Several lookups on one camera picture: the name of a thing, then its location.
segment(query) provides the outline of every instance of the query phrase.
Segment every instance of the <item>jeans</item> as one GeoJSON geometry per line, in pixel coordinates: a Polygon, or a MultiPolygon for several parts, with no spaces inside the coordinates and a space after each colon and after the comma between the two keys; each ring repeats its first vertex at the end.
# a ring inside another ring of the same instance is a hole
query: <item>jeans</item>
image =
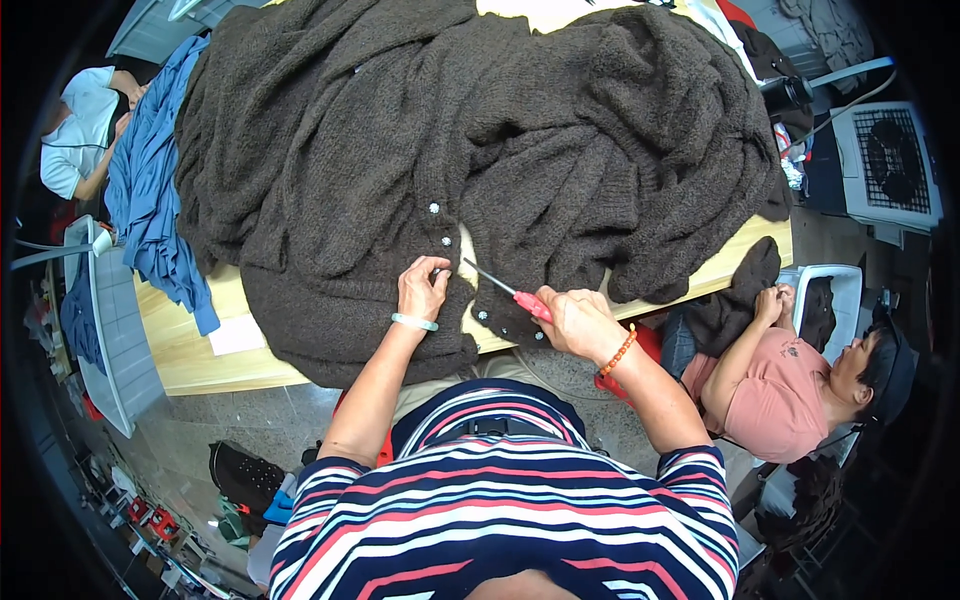
{"type": "Polygon", "coordinates": [[[660,366],[670,375],[680,381],[687,365],[697,353],[697,346],[693,340],[693,332],[686,324],[684,315],[693,307],[686,303],[677,306],[667,315],[663,326],[663,345],[660,349],[660,366]]]}

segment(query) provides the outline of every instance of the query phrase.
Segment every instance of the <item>striped shirt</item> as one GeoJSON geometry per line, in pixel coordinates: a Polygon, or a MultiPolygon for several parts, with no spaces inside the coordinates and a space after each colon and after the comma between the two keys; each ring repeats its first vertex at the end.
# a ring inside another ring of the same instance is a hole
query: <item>striped shirt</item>
{"type": "Polygon", "coordinates": [[[478,379],[438,394],[397,424],[389,465],[327,457],[302,472],[271,598],[463,598],[525,569],[581,598],[730,598],[720,452],[672,452],[651,479],[591,452],[582,432],[572,407],[536,386],[478,379]],[[480,417],[551,437],[431,443],[480,417]]]}

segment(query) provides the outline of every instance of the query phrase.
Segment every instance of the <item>orange beaded bracelet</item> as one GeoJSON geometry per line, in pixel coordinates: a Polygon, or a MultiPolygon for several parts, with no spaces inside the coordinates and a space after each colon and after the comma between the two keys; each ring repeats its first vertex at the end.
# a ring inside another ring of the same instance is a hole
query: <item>orange beaded bracelet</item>
{"type": "Polygon", "coordinates": [[[607,373],[613,371],[613,367],[616,367],[616,364],[620,362],[620,359],[623,358],[623,355],[627,353],[627,348],[630,347],[630,344],[636,339],[636,325],[630,324],[630,335],[627,336],[627,341],[623,343],[623,346],[620,347],[620,351],[610,359],[610,362],[607,363],[607,366],[600,370],[601,375],[606,375],[607,373]]]}

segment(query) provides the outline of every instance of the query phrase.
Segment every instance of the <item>striped sleeve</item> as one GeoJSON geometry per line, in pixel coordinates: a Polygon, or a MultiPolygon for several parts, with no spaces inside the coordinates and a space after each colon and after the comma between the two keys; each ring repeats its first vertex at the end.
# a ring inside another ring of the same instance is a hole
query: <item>striped sleeve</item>
{"type": "Polygon", "coordinates": [[[661,498],[713,561],[716,574],[728,584],[726,597],[732,597],[738,571],[737,540],[720,450],[699,445],[665,454],[660,458],[657,479],[685,504],[686,510],[677,510],[675,501],[661,498]]]}
{"type": "Polygon", "coordinates": [[[327,456],[311,463],[300,473],[293,513],[280,537],[270,569],[270,597],[280,597],[278,592],[291,583],[291,578],[298,574],[304,560],[310,556],[316,534],[341,494],[369,470],[356,461],[327,456]]]}

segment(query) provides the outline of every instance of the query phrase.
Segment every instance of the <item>hand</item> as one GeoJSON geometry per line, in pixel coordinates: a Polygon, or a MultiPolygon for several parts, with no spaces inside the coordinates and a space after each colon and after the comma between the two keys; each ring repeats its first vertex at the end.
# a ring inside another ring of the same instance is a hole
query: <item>hand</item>
{"type": "Polygon", "coordinates": [[[421,256],[400,274],[398,282],[400,302],[396,312],[408,317],[425,321],[437,321],[440,307],[446,300],[446,283],[450,280],[450,261],[439,256],[421,256]],[[433,285],[430,275],[434,269],[443,269],[437,273],[433,285]]]}
{"type": "Polygon", "coordinates": [[[597,367],[617,353],[629,332],[613,317],[607,299],[599,292],[571,290],[562,294],[544,285],[537,298],[550,308],[553,324],[534,319],[561,352],[586,358],[597,367]]]}
{"type": "Polygon", "coordinates": [[[797,303],[797,290],[789,283],[778,283],[777,291],[777,296],[783,300],[783,312],[781,314],[792,319],[793,307],[797,303]]]}
{"type": "Polygon", "coordinates": [[[150,89],[150,84],[141,85],[130,90],[130,93],[127,94],[127,100],[130,103],[130,110],[136,108],[136,103],[140,102],[140,98],[143,98],[143,95],[147,93],[148,89],[150,89]]]}
{"type": "Polygon", "coordinates": [[[127,130],[127,126],[130,124],[131,119],[132,114],[129,112],[117,119],[117,124],[113,126],[113,130],[116,132],[116,137],[123,135],[123,132],[127,130]]]}
{"type": "Polygon", "coordinates": [[[769,327],[777,322],[781,314],[783,314],[783,300],[780,298],[780,290],[776,287],[768,287],[756,295],[754,323],[769,327]]]}

